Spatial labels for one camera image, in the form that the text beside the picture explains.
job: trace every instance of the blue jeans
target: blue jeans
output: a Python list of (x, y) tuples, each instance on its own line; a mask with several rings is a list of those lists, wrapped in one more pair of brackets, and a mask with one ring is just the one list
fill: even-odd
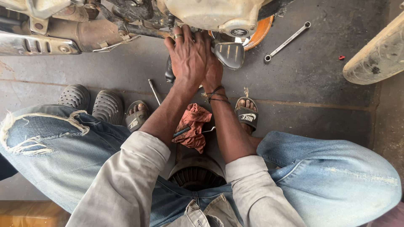
[[(0, 133), (3, 156), (68, 212), (130, 135), (126, 127), (76, 111), (61, 105), (23, 109), (3, 121)], [(281, 167), (269, 173), (309, 227), (359, 226), (381, 216), (401, 198), (400, 178), (390, 163), (348, 141), (272, 131), (257, 153)], [(204, 210), (221, 193), (239, 217), (230, 184), (188, 191), (159, 177), (150, 226), (175, 220), (192, 199)]]

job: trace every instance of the gray floor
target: gray floor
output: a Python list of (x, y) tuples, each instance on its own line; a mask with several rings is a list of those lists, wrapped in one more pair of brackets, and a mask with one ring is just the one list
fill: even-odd
[[(349, 140), (375, 148), (403, 174), (402, 128), (397, 128), (394, 139), (384, 140), (386, 134), (391, 135), (389, 124), (400, 121), (404, 125), (399, 118), (402, 101), (399, 107), (383, 106), (385, 101), (392, 102), (391, 96), (402, 100), (398, 98), (403, 97), (402, 86), (391, 93), (382, 90), (389, 86), (388, 81), (395, 85), (397, 81), (391, 80), (400, 80), (401, 84), (404, 80), (397, 75), (383, 86), (381, 83), (363, 86), (346, 81), (342, 75), (345, 63), (389, 22), (388, 15), (386, 0), (296, 0), (287, 7), (285, 17), (274, 21), (267, 37), (246, 52), (243, 67), (224, 71), (223, 86), (233, 104), (246, 91), (256, 100), (259, 128), (253, 135), (263, 137), (271, 130), (278, 130), (318, 139)], [(306, 21), (312, 23), (311, 28), (279, 52), (270, 64), (264, 64), (263, 57)], [(346, 56), (344, 61), (338, 60), (340, 55)], [(154, 81), (163, 99), (171, 87), (164, 79), (167, 57), (163, 40), (150, 37), (109, 53), (0, 57), (0, 118), (7, 111), (55, 103), (64, 87), (73, 83), (88, 87), (93, 98), (98, 91), (109, 89), (119, 93), (126, 106), (142, 99), (156, 109), (158, 104), (147, 79)], [(194, 101), (211, 110), (206, 98), (200, 95), (202, 92), (201, 89)], [(383, 120), (383, 126), (378, 127), (377, 122)], [(206, 137), (206, 152), (223, 165), (215, 133)], [(0, 200), (6, 197), (10, 198), (0, 191)]]

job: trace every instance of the engine cover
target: engine cover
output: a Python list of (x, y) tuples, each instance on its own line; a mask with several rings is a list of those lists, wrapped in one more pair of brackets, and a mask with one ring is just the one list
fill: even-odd
[(264, 0), (164, 0), (167, 9), (185, 24), (233, 37), (251, 36)]

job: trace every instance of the hand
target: hand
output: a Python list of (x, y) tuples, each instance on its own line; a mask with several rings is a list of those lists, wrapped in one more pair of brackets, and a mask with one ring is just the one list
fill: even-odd
[(206, 49), (206, 75), (202, 81), (202, 85), (206, 93), (211, 93), (216, 88), (222, 86), (223, 66), (210, 48), (210, 36), (208, 32), (204, 32), (203, 35)]
[(186, 84), (195, 93), (205, 78), (205, 38), (201, 32), (196, 32), (195, 41), (193, 41), (188, 25), (183, 25), (182, 28), (174, 27), (174, 34), (182, 34), (183, 37), (180, 36), (175, 39), (175, 46), (171, 37), (167, 37), (164, 44), (170, 52), (176, 84)]

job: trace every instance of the black string bracelet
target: black string bracelet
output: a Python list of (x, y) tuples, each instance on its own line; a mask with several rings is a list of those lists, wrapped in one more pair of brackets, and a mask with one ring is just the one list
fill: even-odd
[(209, 98), (208, 98), (208, 102), (209, 102), (209, 104), (210, 104), (210, 101), (211, 100), (216, 100), (216, 101), (220, 101), (220, 102), (227, 102), (227, 103), (229, 103), (230, 104), (230, 102), (228, 101), (228, 100), (222, 100), (222, 99), (212, 99), (212, 96), (213, 95), (221, 95), (221, 96), (224, 96), (224, 97), (226, 97), (227, 98), (227, 96), (226, 95), (222, 95), (222, 94), (218, 94), (218, 93), (216, 93), (217, 91), (219, 91), (220, 89), (224, 89), (225, 87), (223, 87), (223, 86), (220, 86), (220, 87), (218, 87), (218, 88), (216, 88), (213, 92), (211, 92), (211, 93), (206, 93), (207, 95), (210, 95), (209, 96)]

